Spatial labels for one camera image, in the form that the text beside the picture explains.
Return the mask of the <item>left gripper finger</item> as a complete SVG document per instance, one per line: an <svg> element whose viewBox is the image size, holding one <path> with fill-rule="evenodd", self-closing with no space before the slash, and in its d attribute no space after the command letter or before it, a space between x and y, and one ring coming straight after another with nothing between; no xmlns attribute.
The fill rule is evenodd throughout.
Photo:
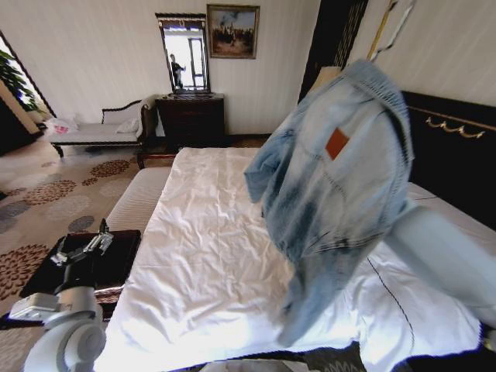
<svg viewBox="0 0 496 372"><path fill-rule="evenodd" d="M65 267L71 262L70 251L67 249L67 236L62 237L50 255L50 260L58 267Z"/></svg>
<svg viewBox="0 0 496 372"><path fill-rule="evenodd" d="M100 254L103 256L113 241L113 235L105 219L100 222L98 234L83 248L85 254Z"/></svg>

